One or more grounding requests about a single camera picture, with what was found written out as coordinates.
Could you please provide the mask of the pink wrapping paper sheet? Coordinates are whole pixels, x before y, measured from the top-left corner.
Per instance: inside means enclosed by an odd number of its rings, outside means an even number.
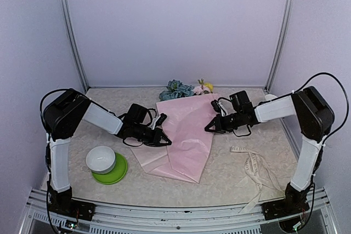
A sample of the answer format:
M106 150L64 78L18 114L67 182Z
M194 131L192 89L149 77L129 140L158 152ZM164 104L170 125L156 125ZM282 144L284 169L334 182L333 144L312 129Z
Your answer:
M162 129L172 144L132 148L143 171L198 184L213 140L213 133L206 132L205 126L217 114L211 105L217 98L218 94L210 93L158 102L158 112L167 115Z

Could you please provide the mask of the pale pink fake flower stem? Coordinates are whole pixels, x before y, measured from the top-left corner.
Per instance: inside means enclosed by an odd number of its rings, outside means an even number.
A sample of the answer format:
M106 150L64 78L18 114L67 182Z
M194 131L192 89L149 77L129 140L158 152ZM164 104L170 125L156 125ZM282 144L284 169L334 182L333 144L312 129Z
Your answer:
M195 95L209 94L211 90L205 85L204 79L197 80L199 85L193 88L193 93Z

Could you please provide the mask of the yellow fake flower stem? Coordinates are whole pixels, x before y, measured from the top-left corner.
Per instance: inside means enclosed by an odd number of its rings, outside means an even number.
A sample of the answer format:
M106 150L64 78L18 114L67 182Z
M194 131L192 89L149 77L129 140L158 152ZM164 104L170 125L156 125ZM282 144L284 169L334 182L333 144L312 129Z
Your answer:
M204 83L202 86L204 92L213 93L213 85L211 83Z

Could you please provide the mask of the blue fake flower bunch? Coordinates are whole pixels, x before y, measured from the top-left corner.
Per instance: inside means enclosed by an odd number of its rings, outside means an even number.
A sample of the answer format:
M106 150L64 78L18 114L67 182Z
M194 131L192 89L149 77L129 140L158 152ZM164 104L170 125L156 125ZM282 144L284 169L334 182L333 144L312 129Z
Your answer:
M193 96L195 93L193 92L194 87L191 85L183 84L178 80L171 80L168 82L166 86L166 90L162 91L158 98L161 101L179 99Z

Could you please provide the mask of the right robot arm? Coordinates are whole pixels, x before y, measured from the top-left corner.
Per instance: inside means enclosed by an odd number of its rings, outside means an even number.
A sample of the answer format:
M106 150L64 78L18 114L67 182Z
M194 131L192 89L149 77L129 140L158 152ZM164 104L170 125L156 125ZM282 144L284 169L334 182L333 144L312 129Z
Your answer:
M205 131L224 134L234 132L240 127L251 129L253 126L274 119L296 116L302 136L302 146L298 164L290 183L289 194L281 201L281 210L292 214L302 205L302 194L310 188L312 178L318 168L324 140L331 132L335 114L320 92L309 86L297 92L268 100L254 106L246 91L231 94L234 113L223 115L219 100L211 101L217 115L205 126Z

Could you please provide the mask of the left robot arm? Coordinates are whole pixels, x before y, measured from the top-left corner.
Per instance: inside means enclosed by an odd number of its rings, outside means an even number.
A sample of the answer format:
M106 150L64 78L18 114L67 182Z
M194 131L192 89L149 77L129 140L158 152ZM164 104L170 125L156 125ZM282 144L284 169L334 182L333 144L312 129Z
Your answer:
M81 121L88 122L122 140L129 138L149 147L171 145L161 129L164 113L152 114L153 109L132 104L128 111L117 116L81 92L61 88L47 93L59 96L47 106L39 105L39 113L47 137L48 193L57 208L70 215L77 209L69 182L68 154L71 138Z

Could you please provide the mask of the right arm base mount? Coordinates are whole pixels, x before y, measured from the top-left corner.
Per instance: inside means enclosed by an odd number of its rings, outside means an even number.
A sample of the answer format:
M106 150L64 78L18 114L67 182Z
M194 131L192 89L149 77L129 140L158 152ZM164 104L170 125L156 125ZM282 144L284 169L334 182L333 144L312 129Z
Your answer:
M281 199L277 201L265 202L262 204L265 220L273 220L283 218L290 215L302 213L309 210L310 206L307 201L303 201L297 205L288 203L287 200Z

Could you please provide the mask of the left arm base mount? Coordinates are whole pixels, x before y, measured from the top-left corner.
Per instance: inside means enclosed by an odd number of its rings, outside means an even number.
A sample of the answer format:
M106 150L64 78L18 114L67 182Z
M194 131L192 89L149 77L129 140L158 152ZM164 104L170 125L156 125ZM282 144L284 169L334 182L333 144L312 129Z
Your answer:
M71 199L68 203L62 203L61 205L58 205L57 202L49 201L48 208L50 212L86 221L92 221L95 213L95 204L75 199Z

